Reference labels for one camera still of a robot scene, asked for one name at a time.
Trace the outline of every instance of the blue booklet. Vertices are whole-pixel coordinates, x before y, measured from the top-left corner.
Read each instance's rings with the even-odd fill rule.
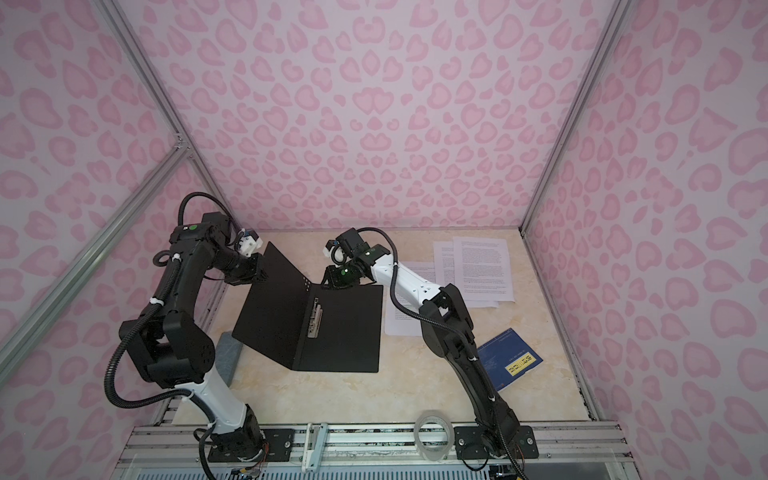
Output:
[[[543,361],[513,329],[484,343],[478,355],[498,391]]]

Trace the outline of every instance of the patterned backdrop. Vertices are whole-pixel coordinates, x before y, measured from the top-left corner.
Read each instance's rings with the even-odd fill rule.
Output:
[[[0,345],[168,152],[87,0],[0,6]]]
[[[519,225],[612,3],[121,4],[267,229]]]
[[[152,256],[168,245],[179,201],[200,189],[182,165],[0,391],[0,478],[108,478],[134,425],[147,424],[157,406],[116,409],[104,397],[104,371],[120,323],[136,318],[160,281]],[[187,218],[199,219],[211,205],[193,200]],[[198,318],[215,287],[203,282]],[[160,391],[128,355],[115,384],[127,399]]]
[[[641,2],[535,223],[644,478],[768,477],[768,3]]]

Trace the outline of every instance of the marble tabletop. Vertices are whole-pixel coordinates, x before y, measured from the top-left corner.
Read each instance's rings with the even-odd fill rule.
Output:
[[[499,308],[470,309],[478,345],[511,327],[544,362],[501,391],[521,421],[589,420],[568,358],[555,330],[535,272],[517,230],[391,230],[401,261],[431,262],[432,242],[461,237],[507,240],[515,302]],[[323,278],[329,259],[322,248],[337,232],[265,233],[313,282]],[[371,244],[385,244],[364,233]],[[249,286],[229,286],[209,334],[215,340],[232,330]],[[378,373],[294,372],[243,347],[231,389],[248,403],[259,423],[414,422],[424,410],[440,410],[451,422],[474,420],[458,377],[420,337],[383,331]],[[196,407],[180,406],[174,424],[205,423]]]

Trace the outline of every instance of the white paper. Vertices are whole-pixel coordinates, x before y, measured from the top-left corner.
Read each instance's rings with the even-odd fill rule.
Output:
[[[454,275],[453,242],[434,242],[432,248],[435,251],[435,283],[442,286],[453,283],[458,286]],[[494,300],[469,300],[463,291],[462,298],[467,308],[498,308],[498,302]]]
[[[400,262],[409,269],[424,277],[424,280],[435,282],[435,264],[432,262]],[[386,310],[384,312],[384,333],[392,336],[421,336],[422,323],[417,319],[407,316],[395,308],[392,300],[389,298],[389,292],[386,297]],[[413,305],[406,302],[404,298],[397,295],[397,300],[405,307],[418,311]]]
[[[455,285],[466,300],[514,302],[507,240],[454,237]]]

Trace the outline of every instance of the tape roll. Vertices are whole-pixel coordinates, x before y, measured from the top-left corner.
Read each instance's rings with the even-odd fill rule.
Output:
[[[429,460],[430,462],[442,460],[451,451],[455,439],[453,425],[443,418],[443,416],[444,414],[437,410],[427,410],[422,413],[422,416],[420,416],[413,425],[413,438],[414,443],[416,444],[416,450],[419,451],[419,454],[421,454],[425,460]],[[427,447],[422,443],[422,440],[419,438],[419,430],[421,430],[426,423],[436,423],[445,429],[445,433],[448,434],[448,443],[445,444],[445,446]]]

